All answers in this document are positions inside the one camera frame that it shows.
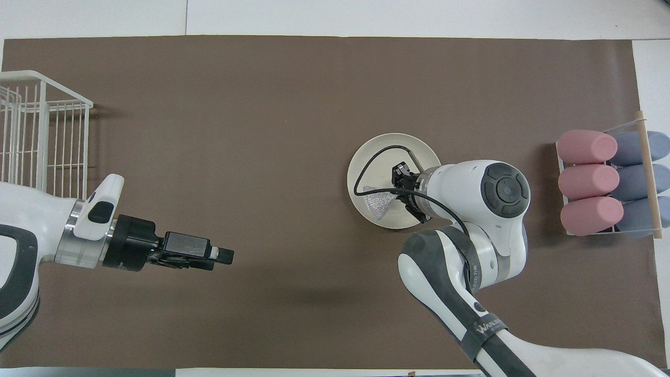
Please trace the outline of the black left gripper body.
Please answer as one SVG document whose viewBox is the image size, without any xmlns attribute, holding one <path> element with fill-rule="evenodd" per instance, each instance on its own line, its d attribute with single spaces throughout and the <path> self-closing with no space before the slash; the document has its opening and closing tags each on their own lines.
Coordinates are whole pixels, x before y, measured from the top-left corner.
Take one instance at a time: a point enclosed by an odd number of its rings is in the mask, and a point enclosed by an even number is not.
<svg viewBox="0 0 670 377">
<path fill-rule="evenodd" d="M 161 238 L 155 232 L 156 226 L 150 220 L 120 215 L 103 266 L 137 272 L 147 263 L 155 265 L 155 259 L 169 256 L 211 260 L 209 239 L 171 231 Z"/>
</svg>

